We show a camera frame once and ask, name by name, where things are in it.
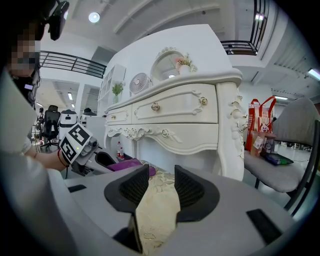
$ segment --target office chair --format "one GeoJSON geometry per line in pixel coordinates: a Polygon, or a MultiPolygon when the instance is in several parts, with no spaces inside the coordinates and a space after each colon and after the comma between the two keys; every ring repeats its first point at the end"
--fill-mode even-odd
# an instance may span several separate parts
{"type": "Polygon", "coordinates": [[[320,146],[319,120],[319,113],[312,101],[300,98],[286,106],[279,118],[273,122],[276,141],[312,147],[305,170],[296,163],[274,166],[262,157],[252,156],[249,151],[244,152],[244,168],[256,177],[256,189],[261,181],[275,191],[287,193],[290,196],[284,209],[289,210],[305,189],[300,202],[292,212],[293,216],[307,197],[317,173],[320,146]]]}
{"type": "Polygon", "coordinates": [[[51,140],[56,138],[59,134],[58,131],[58,121],[60,118],[60,112],[58,112],[58,107],[55,105],[50,105],[48,110],[44,112],[44,133],[43,136],[46,138],[46,143],[41,146],[45,147],[48,151],[50,146],[59,146],[59,143],[52,142],[51,140]]]}

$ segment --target gray chair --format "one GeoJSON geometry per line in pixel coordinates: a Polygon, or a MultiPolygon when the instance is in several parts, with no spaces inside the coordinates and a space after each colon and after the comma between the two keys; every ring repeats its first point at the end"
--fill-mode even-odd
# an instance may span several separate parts
{"type": "Polygon", "coordinates": [[[273,123],[276,141],[299,143],[312,147],[305,170],[296,163],[275,166],[262,157],[250,155],[249,151],[244,153],[244,168],[256,177],[254,187],[258,189],[261,181],[277,192],[287,193],[290,200],[284,207],[286,210],[292,207],[305,188],[305,192],[292,215],[298,211],[305,200],[317,172],[320,144],[319,119],[320,116],[314,104],[307,98],[301,98],[286,106],[279,118],[273,123]]]}

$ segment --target black railing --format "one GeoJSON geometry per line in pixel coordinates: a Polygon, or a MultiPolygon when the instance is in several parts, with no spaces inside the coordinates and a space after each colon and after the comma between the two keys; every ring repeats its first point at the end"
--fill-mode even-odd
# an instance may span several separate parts
{"type": "Polygon", "coordinates": [[[265,34],[269,15],[269,0],[254,0],[250,40],[221,41],[228,55],[257,55],[265,34]]]}
{"type": "Polygon", "coordinates": [[[256,55],[256,48],[249,41],[221,41],[227,55],[256,55]]]}
{"type": "Polygon", "coordinates": [[[40,65],[44,68],[68,70],[103,78],[106,66],[98,62],[54,51],[40,52],[40,65]]]}

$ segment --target small fan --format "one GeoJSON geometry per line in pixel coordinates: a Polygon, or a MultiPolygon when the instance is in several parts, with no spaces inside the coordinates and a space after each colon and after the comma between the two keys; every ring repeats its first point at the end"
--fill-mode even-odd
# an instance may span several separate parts
{"type": "Polygon", "coordinates": [[[130,92],[133,94],[140,93],[149,87],[150,79],[145,73],[136,74],[130,82],[130,92]]]}

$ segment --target cabinet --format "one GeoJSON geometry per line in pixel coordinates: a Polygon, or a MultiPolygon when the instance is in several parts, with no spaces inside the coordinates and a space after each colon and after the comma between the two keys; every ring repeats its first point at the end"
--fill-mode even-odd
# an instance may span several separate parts
{"type": "Polygon", "coordinates": [[[126,68],[119,64],[114,65],[110,71],[104,75],[98,97],[98,115],[103,115],[103,110],[113,104],[112,87],[114,82],[124,80],[126,68]]]}
{"type": "Polygon", "coordinates": [[[216,150],[219,161],[214,172],[242,180],[242,132],[247,117],[238,95],[240,82],[241,73],[232,69],[221,74],[181,75],[149,87],[105,110],[104,146],[109,148],[112,137],[123,135],[131,140],[135,158],[139,157],[137,141],[143,138],[179,155],[216,150]]]}

